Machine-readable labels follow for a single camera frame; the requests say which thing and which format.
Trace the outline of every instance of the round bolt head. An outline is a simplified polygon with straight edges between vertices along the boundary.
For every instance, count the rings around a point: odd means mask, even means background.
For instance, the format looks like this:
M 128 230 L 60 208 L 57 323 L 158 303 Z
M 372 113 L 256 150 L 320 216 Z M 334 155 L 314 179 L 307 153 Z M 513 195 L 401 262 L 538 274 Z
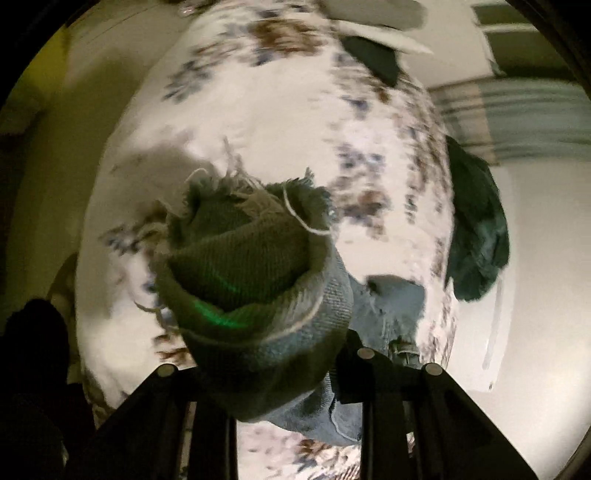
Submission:
M 375 357 L 375 352 L 371 348 L 360 348 L 357 350 L 357 356 L 363 360 L 371 360 Z
M 441 366 L 437 364 L 427 364 L 427 366 L 425 367 L 425 371 L 429 375 L 437 377 L 438 375 L 441 375 L 443 373 L 443 368 L 441 368 Z
M 173 373 L 175 373 L 177 368 L 173 364 L 164 364 L 160 365 L 156 370 L 156 373 L 159 377 L 165 378 L 170 377 Z

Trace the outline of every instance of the floral fabric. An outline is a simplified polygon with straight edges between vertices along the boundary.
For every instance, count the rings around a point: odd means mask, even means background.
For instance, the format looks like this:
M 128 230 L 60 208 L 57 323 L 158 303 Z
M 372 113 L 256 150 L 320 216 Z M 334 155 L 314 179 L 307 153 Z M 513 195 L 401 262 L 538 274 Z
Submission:
M 423 363 L 449 360 L 457 302 L 444 287 L 445 130 L 422 85 L 406 73 L 395 88 L 383 84 L 326 25 L 314 1 L 221 0 L 128 105 L 105 148 L 77 272 L 80 355 L 103 418 L 159 364 L 193 365 L 170 311 L 155 310 L 149 265 L 165 211 L 183 208 L 189 177 L 226 171 L 229 146 L 263 183 L 310 167 L 331 192 L 347 270 L 425 288 L 415 345 L 401 349 Z M 269 423 L 239 426 L 241 479 L 354 479 L 359 454 Z

